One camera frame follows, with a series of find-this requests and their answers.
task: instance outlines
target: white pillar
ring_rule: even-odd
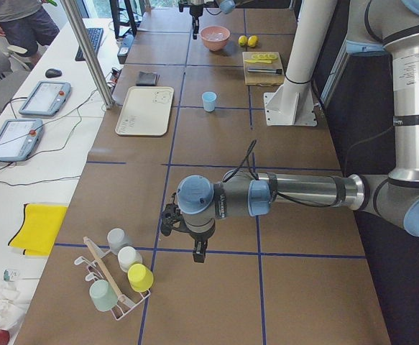
[[[268,126],[315,126],[310,80],[337,0],[303,0],[284,83],[264,93]]]

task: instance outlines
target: light blue cup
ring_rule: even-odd
[[[109,311],[118,301],[114,289],[106,280],[95,281],[89,288],[89,295],[98,311]]]
[[[203,108],[207,112],[212,112],[216,108],[217,95],[212,91],[207,91],[201,96],[203,99]]]

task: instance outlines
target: computer mouse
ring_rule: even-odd
[[[45,77],[46,78],[56,78],[56,77],[60,77],[62,74],[63,74],[63,72],[61,70],[57,70],[55,68],[50,68],[49,70],[46,71]]]

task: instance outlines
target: black keyboard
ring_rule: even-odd
[[[99,48],[101,47],[101,40],[103,29],[101,27],[89,27],[88,29],[89,40],[93,44],[94,52],[97,54]],[[81,51],[81,47],[78,47],[77,55],[75,56],[75,61],[84,61],[85,57]]]

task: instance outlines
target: white cup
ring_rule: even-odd
[[[201,95],[201,99],[203,100],[203,108],[207,112],[212,112],[216,108],[216,99],[217,95],[216,93],[212,91],[206,91]]]
[[[142,263],[142,255],[133,247],[123,247],[118,253],[118,263],[123,272],[128,273],[133,264]]]
[[[124,233],[123,229],[115,228],[107,234],[107,242],[112,253],[118,254],[121,248],[132,245],[132,240]]]

